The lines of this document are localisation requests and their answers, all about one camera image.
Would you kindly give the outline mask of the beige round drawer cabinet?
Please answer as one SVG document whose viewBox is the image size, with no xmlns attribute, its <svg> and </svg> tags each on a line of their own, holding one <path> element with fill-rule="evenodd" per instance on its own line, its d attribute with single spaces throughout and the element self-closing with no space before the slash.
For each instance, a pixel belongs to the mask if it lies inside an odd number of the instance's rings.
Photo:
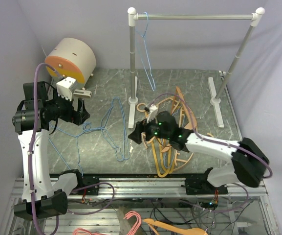
<svg viewBox="0 0 282 235">
<path fill-rule="evenodd" d="M 75 38 L 63 38 L 44 62 L 55 68 L 62 77 L 74 78 L 81 87 L 93 76 L 96 68 L 92 49 Z"/>
</svg>

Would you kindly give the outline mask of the aluminium frame rail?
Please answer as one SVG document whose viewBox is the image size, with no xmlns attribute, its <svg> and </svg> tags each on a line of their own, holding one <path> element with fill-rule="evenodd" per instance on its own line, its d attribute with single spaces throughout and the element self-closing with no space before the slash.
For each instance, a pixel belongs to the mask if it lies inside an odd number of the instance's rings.
<svg viewBox="0 0 282 235">
<path fill-rule="evenodd" d="M 101 178 L 100 182 L 112 184 L 115 190 L 115 199 L 133 199 L 133 198 L 213 198 L 214 193 L 207 194 L 188 194 L 184 185 L 184 178 Z M 23 190 L 23 179 L 18 178 L 15 181 L 11 192 L 11 198 L 21 198 Z M 246 197 L 246 192 L 241 186 L 228 184 L 225 186 L 228 193 L 221 194 L 221 197 Z M 249 197 L 268 196 L 264 183 L 260 183 L 258 188 L 245 187 Z M 87 199 L 109 199 L 112 197 L 113 190 L 111 186 L 101 185 L 98 188 L 97 195 L 86 193 Z"/>
</svg>

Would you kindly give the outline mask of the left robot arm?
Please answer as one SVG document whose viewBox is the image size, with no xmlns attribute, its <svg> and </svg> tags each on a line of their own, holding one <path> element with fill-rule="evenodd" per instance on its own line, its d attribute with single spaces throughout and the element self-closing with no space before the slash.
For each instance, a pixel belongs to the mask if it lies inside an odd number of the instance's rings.
<svg viewBox="0 0 282 235">
<path fill-rule="evenodd" d="M 80 126 L 90 115 L 84 101 L 73 107 L 77 82 L 67 77 L 56 83 L 53 97 L 47 94 L 45 82 L 25 83 L 25 99 L 20 102 L 12 118 L 22 149 L 24 187 L 22 202 L 14 206 L 14 215 L 29 221 L 44 219 L 67 212 L 67 197 L 84 189 L 82 174 L 77 169 L 63 171 L 52 183 L 49 175 L 47 142 L 51 134 L 49 124 L 59 119 Z"/>
</svg>

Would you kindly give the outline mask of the beige plastic hanger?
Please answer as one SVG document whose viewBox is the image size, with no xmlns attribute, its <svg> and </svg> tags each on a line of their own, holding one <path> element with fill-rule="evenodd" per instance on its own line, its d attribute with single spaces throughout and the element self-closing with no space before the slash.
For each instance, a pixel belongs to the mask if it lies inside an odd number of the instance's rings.
<svg viewBox="0 0 282 235">
<path fill-rule="evenodd" d="M 184 114 L 181 115 L 180 111 L 176 111 L 175 114 L 172 114 L 172 116 L 174 116 L 176 119 L 178 119 L 178 126 L 179 127 L 184 127 L 186 129 L 191 129 L 192 126 L 197 127 L 197 121 L 195 118 L 193 118 L 193 121 L 189 121 L 189 117 Z M 145 134 L 142 134 L 142 144 L 144 145 L 145 149 L 150 149 L 151 150 L 151 145 L 149 144 L 149 146 L 146 145 L 146 141 L 145 140 Z M 167 143 L 166 140 L 160 139 L 160 141 L 164 141 L 165 143 L 162 143 L 163 146 L 171 146 L 170 144 Z M 186 164 L 188 164 L 190 162 L 190 160 L 193 157 L 193 153 L 189 154 L 189 155 L 184 155 L 181 156 L 180 152 L 178 151 L 178 156 L 176 157 L 176 169 L 180 170 L 181 168 L 183 168 Z"/>
<path fill-rule="evenodd" d="M 171 114 L 175 114 L 176 111 L 180 111 L 181 115 L 186 114 L 187 116 L 189 116 L 189 110 L 185 103 L 184 95 L 178 86 L 175 87 L 175 94 L 170 94 L 168 97 L 161 100 L 158 104 L 163 104 L 169 101 L 171 102 Z"/>
</svg>

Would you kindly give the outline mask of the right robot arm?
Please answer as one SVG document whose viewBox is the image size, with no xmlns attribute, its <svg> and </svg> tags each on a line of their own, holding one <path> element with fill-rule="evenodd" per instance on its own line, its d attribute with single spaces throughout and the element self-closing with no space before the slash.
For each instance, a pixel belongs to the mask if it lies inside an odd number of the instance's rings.
<svg viewBox="0 0 282 235">
<path fill-rule="evenodd" d="M 205 172 L 205 179 L 200 181 L 199 186 L 206 194 L 222 185 L 238 182 L 257 188 L 265 171 L 269 169 L 268 158 L 251 139 L 226 141 L 207 137 L 195 130 L 179 127 L 175 118 L 167 111 L 160 112 L 155 118 L 137 122 L 128 138 L 140 144 L 142 133 L 146 140 L 153 137 L 168 140 L 178 151 L 202 153 L 226 161 L 228 165 L 210 168 Z"/>
</svg>

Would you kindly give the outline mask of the orange wooden hanger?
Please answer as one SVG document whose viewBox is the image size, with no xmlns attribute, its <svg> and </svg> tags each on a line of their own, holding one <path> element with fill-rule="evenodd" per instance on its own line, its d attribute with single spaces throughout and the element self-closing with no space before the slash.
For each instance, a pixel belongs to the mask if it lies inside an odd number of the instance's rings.
<svg viewBox="0 0 282 235">
<path fill-rule="evenodd" d="M 145 218 L 143 219 L 143 222 L 145 222 L 156 235 L 158 235 L 159 232 L 155 229 L 155 227 L 168 230 L 180 235 L 208 235 L 206 231 L 200 228 L 181 229 L 170 224 L 155 221 L 151 218 Z"/>
</svg>

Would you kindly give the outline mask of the metal clothes rack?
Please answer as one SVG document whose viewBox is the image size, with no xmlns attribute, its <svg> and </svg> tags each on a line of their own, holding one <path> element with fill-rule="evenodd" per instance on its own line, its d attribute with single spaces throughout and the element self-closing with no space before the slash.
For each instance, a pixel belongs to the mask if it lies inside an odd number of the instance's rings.
<svg viewBox="0 0 282 235">
<path fill-rule="evenodd" d="M 227 71 L 227 74 L 222 81 L 220 89 L 217 91 L 215 89 L 213 79 L 208 79 L 211 100 L 210 103 L 214 108 L 215 117 L 217 120 L 217 126 L 220 128 L 224 127 L 222 114 L 220 110 L 220 97 L 223 91 L 225 90 L 227 83 L 233 73 L 240 56 L 250 39 L 254 29 L 258 26 L 260 20 L 265 14 L 265 9 L 263 7 L 259 7 L 255 10 L 254 13 L 251 14 L 236 14 L 236 15 L 175 15 L 175 14 L 148 14 L 148 13 L 138 13 L 134 7 L 130 7 L 127 10 L 128 13 L 128 25 L 130 30 L 130 84 L 131 84 L 131 95 L 129 97 L 129 121 L 128 128 L 132 129 L 134 127 L 134 119 L 135 119 L 135 109 L 138 104 L 138 98 L 136 96 L 137 92 L 137 81 L 138 77 L 135 75 L 135 25 L 138 20 L 249 20 L 250 26 L 244 36 L 244 39 L 241 42 L 241 45 L 234 56 L 234 59 Z"/>
</svg>

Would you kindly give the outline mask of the small white plastic clip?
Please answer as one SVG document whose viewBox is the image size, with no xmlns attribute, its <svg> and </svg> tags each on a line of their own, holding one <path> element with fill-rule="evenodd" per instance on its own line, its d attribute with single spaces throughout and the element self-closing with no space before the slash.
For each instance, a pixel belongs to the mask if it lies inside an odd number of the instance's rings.
<svg viewBox="0 0 282 235">
<path fill-rule="evenodd" d="M 83 89 L 76 89 L 73 92 L 73 95 L 78 98 L 91 98 L 92 92 L 88 90 L 83 90 Z"/>
</svg>

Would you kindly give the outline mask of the yellow plastic hanger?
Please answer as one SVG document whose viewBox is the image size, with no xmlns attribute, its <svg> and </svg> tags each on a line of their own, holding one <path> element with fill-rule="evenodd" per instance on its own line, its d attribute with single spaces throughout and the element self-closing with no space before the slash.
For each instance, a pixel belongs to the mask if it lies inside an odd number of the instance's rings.
<svg viewBox="0 0 282 235">
<path fill-rule="evenodd" d="M 177 166 L 176 157 L 178 156 L 177 150 L 171 146 L 163 146 L 162 143 L 165 142 L 157 138 L 146 141 L 147 146 L 151 145 L 156 173 L 159 178 L 165 178 L 167 175 L 175 173 Z"/>
</svg>

